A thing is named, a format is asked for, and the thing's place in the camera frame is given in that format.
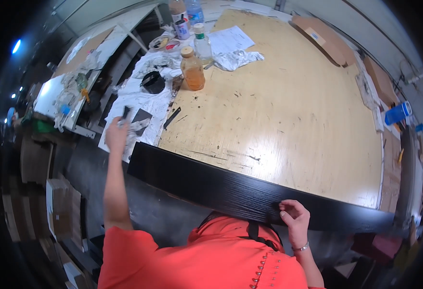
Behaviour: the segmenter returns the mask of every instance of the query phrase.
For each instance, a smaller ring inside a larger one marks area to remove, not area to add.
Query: clear plastic bottle
[[[200,0],[185,0],[185,6],[187,8],[187,14],[189,15],[189,22],[191,26],[197,23],[203,23],[203,10],[200,5]]]
[[[201,90],[205,86],[202,61],[194,55],[194,49],[186,46],[181,49],[181,71],[184,79],[191,90]]]
[[[181,15],[183,15],[184,21],[187,23],[187,28],[191,29],[191,24],[189,23],[189,17],[187,16],[187,10],[183,0],[169,0],[168,7],[170,8],[171,17],[173,18],[173,23],[181,20]]]
[[[205,35],[205,27],[203,23],[194,25],[195,39],[195,54],[202,61],[203,65],[207,65],[213,61],[211,54],[211,43],[208,36]]]

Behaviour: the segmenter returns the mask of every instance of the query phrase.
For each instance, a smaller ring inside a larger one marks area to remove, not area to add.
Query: orange shirt
[[[277,235],[260,226],[274,252],[248,236],[248,222],[218,217],[189,234],[187,246],[159,249],[149,233],[112,227],[104,239],[99,289],[307,288],[294,257],[284,253]]]

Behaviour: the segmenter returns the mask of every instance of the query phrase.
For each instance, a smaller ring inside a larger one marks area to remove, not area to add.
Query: hand
[[[125,122],[125,124],[120,128],[118,127],[118,122],[120,119],[121,117],[113,118],[112,123],[109,125],[109,128],[105,132],[105,143],[109,147],[110,153],[117,153],[121,156],[126,144],[128,122]]]
[[[310,213],[296,200],[283,200],[279,203],[280,217],[289,227],[289,241],[292,248],[299,249],[307,243],[307,227]]]

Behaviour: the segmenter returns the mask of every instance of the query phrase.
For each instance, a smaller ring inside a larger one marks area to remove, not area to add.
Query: workbench
[[[156,12],[157,17],[160,21],[160,24],[162,24],[163,20],[160,15],[160,12],[158,11],[158,4],[151,4],[144,7],[132,9],[126,13],[123,13],[111,19],[105,20],[97,24],[88,32],[81,35],[78,39],[76,39],[76,41],[72,44],[72,46],[69,48],[69,50],[64,55],[61,62],[59,63],[57,72],[53,74],[52,78],[49,81],[43,84],[37,96],[37,101],[34,106],[34,111],[41,113],[51,119],[54,119],[54,116],[57,113],[56,107],[54,106],[54,102],[56,98],[58,97],[59,93],[63,90],[63,85],[61,84],[61,79],[63,75],[59,73],[59,67],[65,65],[68,55],[70,54],[72,49],[78,43],[80,43],[81,40],[88,37],[90,38],[97,37],[101,33],[104,33],[107,30],[110,30],[113,28],[113,30],[110,31],[107,37],[96,49],[97,52],[100,52],[99,58],[98,58],[99,67],[97,70],[94,70],[89,76],[87,90],[90,92],[91,88],[96,83],[102,69],[104,68],[109,58],[115,53],[115,51],[119,48],[122,42],[128,37],[128,34],[117,24],[122,23],[130,31],[134,31],[136,26],[152,11]],[[124,54],[130,55],[132,59],[134,55],[136,55],[136,53],[139,51],[139,49],[140,49],[139,45],[136,42],[133,42],[132,45],[129,45],[126,48],[126,51],[124,51],[125,52]],[[123,59],[123,61],[118,61],[115,63],[116,65],[118,64],[118,66],[115,67],[115,69],[112,69],[114,70],[113,71],[114,73],[109,72],[109,75],[112,77],[112,82],[117,82],[119,80],[122,73],[124,72],[123,68],[126,68],[126,66],[129,64],[131,59],[129,60]],[[107,101],[110,98],[110,95],[111,95],[111,91],[110,89],[108,89],[107,93],[102,97],[101,106],[94,113],[95,116],[93,117],[93,119],[97,119],[98,117],[100,118],[105,108],[105,105],[107,104]],[[78,103],[75,105],[75,113],[70,115],[65,120],[64,128],[70,131],[73,131],[75,133],[78,133],[80,135],[94,138],[96,135],[96,132],[101,133],[103,128],[98,128],[97,124],[96,125],[90,124],[89,129],[77,125],[77,119],[80,115],[80,112],[83,108],[84,103],[85,103],[84,98],[78,101]]]
[[[239,26],[264,61],[205,70],[184,82],[181,113],[159,148],[329,199],[377,209],[382,141],[363,104],[355,65],[334,66],[289,23],[226,10],[213,30]]]

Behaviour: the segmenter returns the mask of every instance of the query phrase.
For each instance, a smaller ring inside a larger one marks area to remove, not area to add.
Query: black strap
[[[280,240],[280,237],[277,231],[274,230],[274,228],[272,228],[271,225],[266,225],[264,223],[261,223],[261,224],[272,229],[274,233],[276,233],[277,237],[279,238],[280,244],[282,245],[282,240]],[[259,230],[260,230],[260,223],[253,220],[249,220],[248,227],[247,227],[248,237],[239,237],[239,238],[255,240],[257,242],[265,244],[266,246],[270,247],[272,250],[277,252],[278,249],[276,248],[276,246],[274,246],[274,243],[271,240],[266,240],[262,237],[258,237]]]

